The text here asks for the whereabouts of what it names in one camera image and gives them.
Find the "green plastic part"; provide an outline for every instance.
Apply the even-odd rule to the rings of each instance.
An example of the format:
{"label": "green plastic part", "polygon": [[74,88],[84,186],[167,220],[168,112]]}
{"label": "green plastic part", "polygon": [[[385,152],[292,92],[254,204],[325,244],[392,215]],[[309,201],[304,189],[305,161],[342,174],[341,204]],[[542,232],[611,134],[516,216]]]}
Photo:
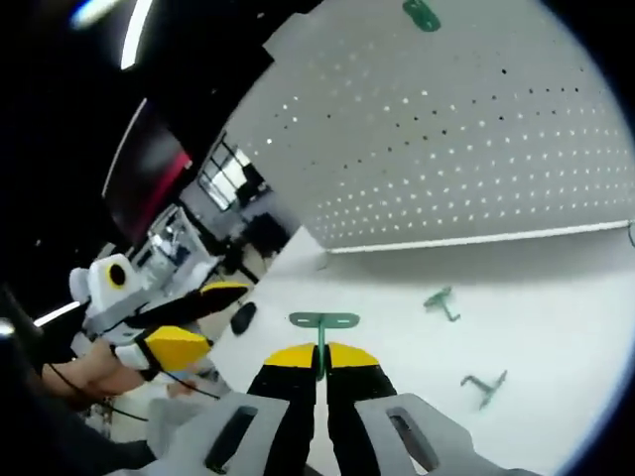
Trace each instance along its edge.
{"label": "green plastic part", "polygon": [[452,315],[449,309],[447,309],[447,304],[445,303],[445,300],[449,298],[449,295],[451,294],[451,292],[452,292],[452,288],[450,286],[443,288],[432,297],[429,297],[428,300],[424,302],[424,306],[427,308],[440,307],[441,309],[444,310],[445,316],[447,317],[447,320],[449,320],[450,322],[455,322],[456,320],[459,320],[460,314]]}
{"label": "green plastic part", "polygon": [[473,375],[468,375],[463,380],[461,380],[460,385],[463,386],[467,382],[471,382],[481,392],[483,392],[485,394],[485,396],[483,397],[483,401],[481,402],[480,407],[479,407],[480,410],[483,410],[492,401],[492,398],[494,397],[494,394],[500,388],[500,386],[503,385],[503,383],[505,382],[506,379],[507,379],[507,371],[505,371],[505,372],[503,372],[501,374],[501,376],[498,378],[498,380],[496,381],[496,383],[494,385],[487,385],[482,380],[474,377]]}
{"label": "green plastic part", "polygon": [[359,316],[350,312],[294,312],[289,321],[297,327],[317,328],[317,355],[319,358],[317,380],[324,378],[326,366],[324,353],[327,329],[349,329],[359,322]]}
{"label": "green plastic part", "polygon": [[404,12],[412,18],[415,25],[424,32],[435,32],[441,27],[439,17],[435,15],[423,0],[406,0],[403,4]]}

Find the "pegboard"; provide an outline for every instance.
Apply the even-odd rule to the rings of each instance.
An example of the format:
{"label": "pegboard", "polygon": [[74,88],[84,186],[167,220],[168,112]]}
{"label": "pegboard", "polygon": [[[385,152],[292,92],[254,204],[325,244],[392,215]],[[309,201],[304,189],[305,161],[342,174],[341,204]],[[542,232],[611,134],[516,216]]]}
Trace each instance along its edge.
{"label": "pegboard", "polygon": [[268,42],[228,123],[330,250],[623,226],[630,131],[584,47],[531,0],[325,1]]}

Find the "white table surface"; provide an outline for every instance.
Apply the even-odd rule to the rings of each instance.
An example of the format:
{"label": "white table surface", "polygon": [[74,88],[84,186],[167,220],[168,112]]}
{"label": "white table surface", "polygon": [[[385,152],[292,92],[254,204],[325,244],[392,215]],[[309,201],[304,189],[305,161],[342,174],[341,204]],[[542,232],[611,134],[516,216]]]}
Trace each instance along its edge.
{"label": "white table surface", "polygon": [[[450,323],[423,302],[453,287]],[[355,312],[354,329],[326,341],[365,349],[399,393],[414,393],[469,430],[502,467],[559,472],[593,436],[630,375],[635,335],[635,249],[626,231],[482,245],[327,255],[301,228],[251,295],[247,332],[227,329],[210,353],[228,385],[245,392],[273,352],[317,342],[295,311]],[[507,381],[490,406],[460,381]],[[318,385],[309,464],[339,474]]]}

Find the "window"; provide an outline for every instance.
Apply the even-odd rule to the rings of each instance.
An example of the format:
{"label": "window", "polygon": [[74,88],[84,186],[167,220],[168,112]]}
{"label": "window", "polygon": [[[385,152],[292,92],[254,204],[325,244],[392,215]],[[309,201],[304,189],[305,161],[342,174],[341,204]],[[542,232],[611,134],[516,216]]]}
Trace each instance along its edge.
{"label": "window", "polygon": [[221,141],[204,165],[198,183],[221,210],[226,210],[236,200],[236,190],[247,182],[242,168],[249,164],[240,149],[234,151]]}

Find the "desk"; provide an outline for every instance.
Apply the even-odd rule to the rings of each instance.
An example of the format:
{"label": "desk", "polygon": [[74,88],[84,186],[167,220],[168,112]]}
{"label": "desk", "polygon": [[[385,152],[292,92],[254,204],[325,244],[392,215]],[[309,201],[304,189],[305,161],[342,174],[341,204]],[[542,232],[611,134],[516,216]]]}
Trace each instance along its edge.
{"label": "desk", "polygon": [[[450,323],[424,300],[453,286]],[[251,295],[258,313],[240,337],[225,331],[210,358],[246,391],[264,360],[317,342],[294,311],[356,312],[359,325],[326,341],[361,347],[400,393],[414,393],[467,428],[502,467],[555,474],[599,428],[631,372],[635,250],[626,231],[437,249],[327,255],[301,228]],[[459,385],[509,374],[490,406]],[[338,474],[318,385],[309,464]]]}

